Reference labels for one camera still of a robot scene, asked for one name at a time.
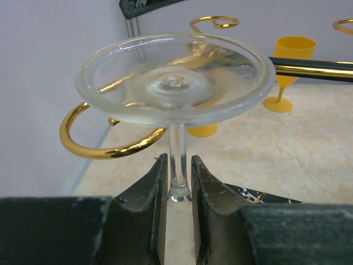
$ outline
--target upside-down wine glass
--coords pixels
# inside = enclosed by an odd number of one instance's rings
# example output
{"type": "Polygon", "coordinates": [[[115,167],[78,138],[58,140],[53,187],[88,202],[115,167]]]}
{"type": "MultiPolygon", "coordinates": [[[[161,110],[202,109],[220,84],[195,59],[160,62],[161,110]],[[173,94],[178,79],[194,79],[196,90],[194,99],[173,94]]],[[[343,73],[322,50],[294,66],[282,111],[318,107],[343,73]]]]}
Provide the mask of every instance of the upside-down wine glass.
{"type": "Polygon", "coordinates": [[[119,121],[168,128],[169,197],[175,202],[191,196],[186,128],[245,112],[274,82],[275,68],[260,51],[198,33],[121,41],[96,52],[76,75],[77,91],[92,108],[119,121]]]}

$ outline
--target glass rim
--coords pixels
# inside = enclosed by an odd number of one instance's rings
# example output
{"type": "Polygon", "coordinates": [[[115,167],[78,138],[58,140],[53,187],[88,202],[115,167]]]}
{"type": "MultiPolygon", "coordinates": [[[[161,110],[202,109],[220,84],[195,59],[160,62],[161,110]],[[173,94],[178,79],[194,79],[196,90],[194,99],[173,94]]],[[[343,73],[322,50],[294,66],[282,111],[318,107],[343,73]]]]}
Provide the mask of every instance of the glass rim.
{"type": "Polygon", "coordinates": [[[111,116],[112,118],[119,117],[121,121],[128,121],[131,123],[162,127],[174,126],[201,126],[210,123],[216,123],[236,116],[237,110],[239,114],[250,109],[254,104],[259,103],[272,89],[275,83],[276,71],[271,60],[256,48],[245,44],[241,41],[233,40],[230,38],[203,34],[203,33],[165,33],[154,34],[146,36],[138,36],[135,38],[125,39],[118,41],[94,53],[88,61],[83,65],[79,72],[75,75],[75,85],[79,95],[86,100],[86,102],[97,111],[104,115],[111,116]],[[86,70],[95,61],[96,58],[105,54],[107,51],[132,43],[134,41],[152,39],[157,37],[174,37],[186,36],[194,38],[207,38],[225,41],[230,44],[236,45],[244,49],[244,51],[251,53],[256,60],[261,64],[262,73],[258,80],[257,87],[248,94],[232,100],[230,102],[215,105],[208,108],[195,108],[195,109],[181,109],[181,110],[163,110],[158,109],[139,109],[124,106],[123,104],[113,103],[100,96],[99,93],[92,90],[89,83],[86,81],[86,70]]]}

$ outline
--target yellow cup base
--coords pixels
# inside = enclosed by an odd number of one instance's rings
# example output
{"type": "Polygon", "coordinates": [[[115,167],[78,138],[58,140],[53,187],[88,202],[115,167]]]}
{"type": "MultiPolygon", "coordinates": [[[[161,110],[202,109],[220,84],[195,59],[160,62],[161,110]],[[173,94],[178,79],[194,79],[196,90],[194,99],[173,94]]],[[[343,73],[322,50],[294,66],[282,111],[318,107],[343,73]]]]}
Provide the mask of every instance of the yellow cup base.
{"type": "Polygon", "coordinates": [[[286,98],[281,98],[281,101],[277,102],[277,97],[268,97],[263,104],[266,109],[278,113],[290,112],[293,108],[292,103],[286,98]]]}
{"type": "Polygon", "coordinates": [[[191,127],[191,128],[188,128],[188,133],[195,137],[209,137],[216,133],[217,128],[218,128],[217,124],[191,127]]]}

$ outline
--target yellow plastic cup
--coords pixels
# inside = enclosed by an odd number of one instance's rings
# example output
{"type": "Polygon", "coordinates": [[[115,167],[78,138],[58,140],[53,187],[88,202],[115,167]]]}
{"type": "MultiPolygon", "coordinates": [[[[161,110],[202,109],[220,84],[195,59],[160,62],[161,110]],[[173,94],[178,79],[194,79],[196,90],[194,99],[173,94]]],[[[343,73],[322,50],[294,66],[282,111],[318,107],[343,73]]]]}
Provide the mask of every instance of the yellow plastic cup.
{"type": "MultiPolygon", "coordinates": [[[[317,43],[307,37],[302,36],[285,36],[277,40],[275,57],[309,60],[312,58],[317,43]]],[[[293,76],[276,76],[277,83],[280,86],[278,97],[269,97],[264,100],[264,106],[273,112],[290,112],[292,110],[292,103],[283,98],[285,88],[294,82],[299,77],[293,76]]]]}

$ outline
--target gold ring holder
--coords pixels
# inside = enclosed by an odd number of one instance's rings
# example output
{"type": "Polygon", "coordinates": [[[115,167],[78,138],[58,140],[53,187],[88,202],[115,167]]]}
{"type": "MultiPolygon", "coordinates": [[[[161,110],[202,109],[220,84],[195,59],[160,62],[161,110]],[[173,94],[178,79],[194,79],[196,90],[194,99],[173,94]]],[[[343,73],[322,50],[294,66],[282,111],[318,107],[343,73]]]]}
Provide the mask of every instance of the gold ring holder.
{"type": "Polygon", "coordinates": [[[236,27],[237,25],[239,25],[239,19],[237,19],[237,18],[234,18],[234,17],[223,17],[223,16],[214,17],[213,16],[213,17],[196,18],[196,19],[194,19],[194,20],[192,20],[190,22],[190,27],[192,28],[192,30],[194,32],[202,33],[202,31],[195,24],[199,23],[199,22],[202,22],[202,21],[206,21],[206,20],[211,20],[213,26],[216,29],[228,29],[228,28],[236,27]],[[217,20],[231,21],[232,23],[218,24],[217,20]]]}
{"type": "MultiPolygon", "coordinates": [[[[138,103],[129,103],[126,106],[139,106],[138,103]]],[[[93,149],[84,147],[82,145],[74,142],[70,136],[70,128],[76,118],[82,114],[86,109],[89,108],[88,103],[82,102],[77,105],[72,111],[70,111],[66,117],[64,118],[61,126],[60,126],[60,140],[63,146],[70,151],[71,153],[96,160],[108,160],[113,158],[124,157],[128,155],[132,155],[133,153],[137,153],[142,151],[143,149],[151,146],[153,143],[158,141],[167,131],[165,128],[154,129],[149,135],[143,137],[140,140],[137,140],[129,145],[113,147],[108,149],[93,149]]],[[[119,123],[119,121],[115,119],[109,119],[109,124],[114,126],[119,123]]]]}
{"type": "Polygon", "coordinates": [[[342,24],[353,23],[353,18],[340,19],[333,23],[333,28],[348,35],[353,35],[353,29],[341,26],[342,24]]]}

